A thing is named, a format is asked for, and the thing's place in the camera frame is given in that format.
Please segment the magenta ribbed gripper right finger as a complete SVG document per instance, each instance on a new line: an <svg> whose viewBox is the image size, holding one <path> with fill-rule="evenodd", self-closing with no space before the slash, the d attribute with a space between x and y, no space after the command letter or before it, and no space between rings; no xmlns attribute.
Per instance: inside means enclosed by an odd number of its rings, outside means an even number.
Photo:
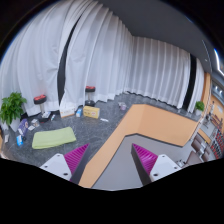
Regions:
<svg viewBox="0 0 224 224"><path fill-rule="evenodd" d="M137 144L132 144L131 155L143 186L180 170L167 155L156 155Z"/></svg>

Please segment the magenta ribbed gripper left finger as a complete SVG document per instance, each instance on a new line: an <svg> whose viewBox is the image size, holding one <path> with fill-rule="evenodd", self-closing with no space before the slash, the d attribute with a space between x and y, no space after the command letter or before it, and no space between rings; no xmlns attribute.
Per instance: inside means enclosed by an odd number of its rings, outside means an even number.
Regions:
<svg viewBox="0 0 224 224"><path fill-rule="evenodd" d="M80 146L65 155L57 153L41 169L78 184L89 158L89 144Z"/></svg>

